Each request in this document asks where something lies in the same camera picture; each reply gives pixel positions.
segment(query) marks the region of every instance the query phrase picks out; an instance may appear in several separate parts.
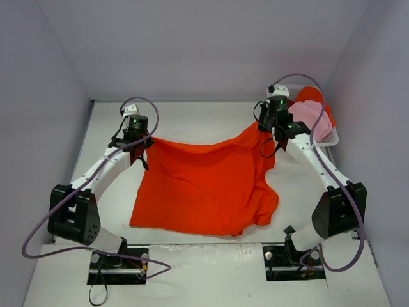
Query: white wall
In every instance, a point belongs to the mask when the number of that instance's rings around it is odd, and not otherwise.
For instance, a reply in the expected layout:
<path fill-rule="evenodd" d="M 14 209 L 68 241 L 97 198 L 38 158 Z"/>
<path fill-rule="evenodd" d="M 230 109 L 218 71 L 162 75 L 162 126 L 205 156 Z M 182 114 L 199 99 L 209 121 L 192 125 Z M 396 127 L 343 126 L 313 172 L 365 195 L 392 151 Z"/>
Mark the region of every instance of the white wall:
<path fill-rule="evenodd" d="M 336 163 L 367 187 L 366 230 L 394 307 L 408 306 L 408 16 L 409 1 L 373 0 L 326 86 Z"/>
<path fill-rule="evenodd" d="M 91 98 L 264 97 L 324 83 L 369 0 L 38 0 Z"/>
<path fill-rule="evenodd" d="M 70 179 L 90 103 L 35 0 L 0 0 L 0 46 L 0 305 L 9 307 L 24 302 L 35 261 L 21 245 L 52 188 Z"/>

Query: red garment in basket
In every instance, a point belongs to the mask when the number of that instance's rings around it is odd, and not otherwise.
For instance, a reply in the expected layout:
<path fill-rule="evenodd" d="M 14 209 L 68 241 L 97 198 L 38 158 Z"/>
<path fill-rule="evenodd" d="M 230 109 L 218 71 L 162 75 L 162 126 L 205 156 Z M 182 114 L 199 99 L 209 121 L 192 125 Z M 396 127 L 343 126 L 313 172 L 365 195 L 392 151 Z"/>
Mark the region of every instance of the red garment in basket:
<path fill-rule="evenodd" d="M 241 235 L 252 225 L 270 224 L 278 195 L 265 173 L 275 158 L 260 156 L 271 134 L 257 123 L 214 145 L 189 145 L 154 138 L 130 226 L 203 235 Z M 274 142 L 263 154 L 274 150 Z"/>

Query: white table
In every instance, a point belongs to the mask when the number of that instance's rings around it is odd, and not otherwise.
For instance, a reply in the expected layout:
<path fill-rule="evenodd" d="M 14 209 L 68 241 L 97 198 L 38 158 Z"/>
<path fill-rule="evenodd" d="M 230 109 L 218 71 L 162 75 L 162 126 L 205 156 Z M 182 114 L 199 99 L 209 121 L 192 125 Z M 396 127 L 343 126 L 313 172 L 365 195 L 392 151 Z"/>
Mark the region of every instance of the white table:
<path fill-rule="evenodd" d="M 148 104 L 138 106 L 149 116 L 151 129 L 153 110 Z M 217 143 L 237 136 L 253 122 L 253 106 L 250 102 L 159 103 L 160 125 L 155 135 L 182 143 Z M 75 178 L 104 152 L 121 120 L 118 108 L 119 104 L 96 103 Z M 327 280 L 266 281 L 261 243 L 283 242 L 282 230 L 289 224 L 300 228 L 311 218 L 319 199 L 306 174 L 285 152 L 277 154 L 275 168 L 266 174 L 280 197 L 271 225 L 249 227 L 240 237 L 129 227 L 142 177 L 143 168 L 137 163 L 108 188 L 98 204 L 101 223 L 130 244 L 150 244 L 150 256 L 170 263 L 173 269 L 146 285 L 109 286 L 104 306 L 390 306 L 368 245 L 357 265 L 340 274 L 327 271 Z M 67 241 L 57 239 L 42 252 L 66 245 Z M 349 234 L 331 238 L 324 244 L 325 256 L 339 267 L 352 259 L 357 245 Z M 89 306 L 86 280 L 90 254 L 75 251 L 39 260 L 25 306 Z M 159 269 L 151 265 L 149 273 Z M 98 301 L 103 293 L 102 287 L 96 287 L 93 297 Z"/>

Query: laundry basket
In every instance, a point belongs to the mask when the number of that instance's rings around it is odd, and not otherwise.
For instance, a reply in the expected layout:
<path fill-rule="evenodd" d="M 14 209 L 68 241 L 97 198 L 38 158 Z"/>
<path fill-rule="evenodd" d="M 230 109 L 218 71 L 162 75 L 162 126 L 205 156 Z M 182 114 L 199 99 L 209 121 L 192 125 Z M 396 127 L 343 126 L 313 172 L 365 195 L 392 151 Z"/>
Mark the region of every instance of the laundry basket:
<path fill-rule="evenodd" d="M 295 98 L 297 97 L 298 93 L 301 92 L 301 90 L 304 88 L 304 86 L 311 86 L 311 85 L 286 84 L 286 87 L 287 87 L 287 89 L 289 91 L 289 99 L 296 102 Z M 339 142 L 339 138 L 338 138 L 337 128 L 334 127 L 332 129 L 332 132 L 328 133 L 327 136 L 325 136 L 321 140 L 320 143 L 317 143 L 317 145 L 319 147 L 334 146 L 334 145 L 338 144 L 338 142 Z"/>

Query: purple cable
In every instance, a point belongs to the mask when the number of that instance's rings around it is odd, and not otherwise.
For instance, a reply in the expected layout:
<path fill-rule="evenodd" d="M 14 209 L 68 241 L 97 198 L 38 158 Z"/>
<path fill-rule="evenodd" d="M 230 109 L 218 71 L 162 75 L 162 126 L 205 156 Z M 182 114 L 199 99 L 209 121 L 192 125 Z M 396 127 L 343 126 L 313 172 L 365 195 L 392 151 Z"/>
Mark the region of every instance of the purple cable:
<path fill-rule="evenodd" d="M 317 83 L 317 81 L 315 81 L 312 77 L 309 77 L 308 75 L 305 74 L 290 74 L 290 75 L 285 75 L 284 77 L 278 79 L 274 85 L 276 85 L 278 82 L 284 80 L 285 78 L 288 77 L 294 77 L 294 76 L 300 76 L 300 77 L 305 77 L 309 80 L 311 80 L 315 85 L 317 85 L 319 91 L 321 92 L 321 94 L 323 95 L 323 92 L 321 90 L 320 85 Z M 309 136 L 310 139 L 310 143 L 314 144 L 314 131 L 315 128 L 318 124 L 318 122 L 320 121 L 321 117 L 324 115 L 325 112 L 325 105 L 327 104 L 327 101 L 325 100 L 324 96 L 323 96 L 323 103 L 322 103 L 322 108 L 321 108 L 321 113 L 318 116 L 317 120 L 314 122 L 314 125 L 311 129 L 311 134 Z M 328 265 L 327 261 L 325 261 L 324 258 L 324 254 L 323 254 L 323 249 L 322 249 L 322 244 L 318 244 L 318 248 L 320 250 L 320 255 L 321 255 L 321 259 L 322 259 L 322 263 L 323 265 L 328 269 L 328 271 L 330 272 L 344 272 L 348 269 L 350 269 L 351 267 L 353 267 L 359 260 L 360 256 L 362 255 L 362 252 L 364 251 L 364 244 L 365 244 L 365 240 L 366 240 L 366 235 L 365 235 L 365 229 L 364 229 L 364 221 L 362 220 L 362 216 L 360 215 L 359 209 L 357 204 L 355 203 L 355 201 L 353 200 L 351 194 L 348 192 L 348 190 L 344 187 L 344 185 L 342 184 L 341 181 L 339 181 L 339 179 L 336 177 L 336 175 L 331 172 L 331 170 L 329 169 L 329 167 L 324 163 L 323 159 L 320 156 L 320 153 L 317 151 L 316 147 L 313 146 L 313 152 L 315 153 L 315 156 L 317 157 L 317 159 L 319 160 L 319 162 L 321 163 L 322 167 L 325 169 L 325 171 L 331 176 L 332 179 L 334 179 L 334 181 L 337 183 L 337 185 L 341 188 L 342 192 L 345 194 L 346 198 L 348 199 L 348 201 L 351 203 L 352 209 L 358 219 L 358 225 L 359 225 L 359 233 L 360 233 L 360 241 L 359 241 L 359 247 L 358 247 L 358 251 L 355 254 L 355 256 L 352 258 L 351 262 L 348 263 L 347 265 L 345 265 L 344 267 L 340 267 L 338 269 L 332 268 Z M 303 263 L 303 260 L 310 255 L 312 251 L 309 251 L 308 253 L 304 254 L 301 259 L 300 259 L 300 264 L 303 265 L 304 267 L 307 267 L 308 269 L 314 269 L 313 267 L 311 267 L 310 265 L 306 265 L 305 263 Z"/>
<path fill-rule="evenodd" d="M 31 230 L 31 232 L 29 233 L 29 235 L 27 236 L 27 238 L 24 240 L 22 249 L 21 249 L 21 253 L 23 254 L 23 256 L 27 259 L 39 259 L 39 258 L 45 258 L 48 256 L 52 256 L 52 255 L 57 255 L 60 253 L 64 253 L 66 251 L 75 251 L 75 250 L 86 250 L 86 251 L 91 251 L 93 250 L 93 248 L 87 247 L 87 246 L 76 246 L 76 247 L 72 247 L 72 248 L 63 248 L 63 249 L 59 249 L 57 251 L 52 251 L 50 253 L 45 253 L 45 254 L 41 254 L 41 255 L 30 255 L 27 252 L 27 246 L 30 242 L 30 240 L 34 237 L 35 233 L 40 229 L 40 227 L 46 222 L 46 220 L 48 220 L 48 218 L 50 218 L 50 216 L 52 216 L 58 209 L 61 208 L 61 206 L 63 206 L 68 200 L 70 200 L 71 198 L 73 198 L 79 191 L 81 191 L 84 187 L 86 187 L 94 178 L 95 176 L 100 172 L 100 170 L 108 163 L 108 160 L 110 158 L 112 158 L 114 155 L 116 155 L 118 152 L 133 147 L 135 145 L 138 145 L 144 141 L 146 141 L 148 138 L 150 138 L 152 136 L 152 134 L 156 131 L 158 124 L 159 124 L 159 111 L 158 108 L 156 107 L 156 105 L 149 99 L 144 98 L 144 97 L 132 97 L 127 99 L 126 101 L 124 101 L 124 103 L 122 103 L 121 107 L 120 107 L 120 113 L 123 112 L 123 107 L 125 106 L 126 103 L 130 102 L 131 100 L 134 99 L 141 99 L 144 100 L 146 102 L 148 102 L 149 104 L 151 104 L 151 106 L 154 108 L 155 112 L 156 112 L 156 123 L 154 128 L 152 129 L 152 131 L 146 135 L 145 137 L 143 137 L 142 139 L 139 139 L 133 143 L 129 143 L 127 145 L 124 145 L 122 147 L 119 147 L 117 149 L 115 149 L 113 152 L 111 152 L 107 158 L 108 159 L 104 159 L 101 164 L 99 165 L 99 167 L 95 170 L 95 172 L 90 176 L 90 178 L 85 181 L 85 183 L 83 183 L 82 185 L 80 185 L 76 190 L 72 191 L 68 196 L 66 196 L 65 198 L 63 198 L 53 209 L 51 209 L 42 219 L 41 221 L 33 228 L 33 230 Z M 122 255 L 122 254 L 114 254 L 114 253 L 108 253 L 105 251 L 98 251 L 95 250 L 94 252 L 98 253 L 98 254 L 103 254 L 103 255 L 109 255 L 109 256 L 118 256 L 121 258 L 127 258 L 127 259 L 132 259 L 132 260 L 138 260 L 138 261 L 143 261 L 143 262 L 152 262 L 154 264 L 159 264 L 159 265 L 163 265 L 164 267 L 166 267 L 166 269 L 155 273 L 151 276 L 146 277 L 145 279 L 149 279 L 152 278 L 154 276 L 157 276 L 159 274 L 165 273 L 167 271 L 169 271 L 172 267 L 169 264 L 165 264 L 164 262 L 160 262 L 157 260 L 153 260 L 153 259 L 145 259 L 145 258 L 140 258 L 140 257 L 136 257 L 136 256 L 130 256 L 130 255 Z"/>

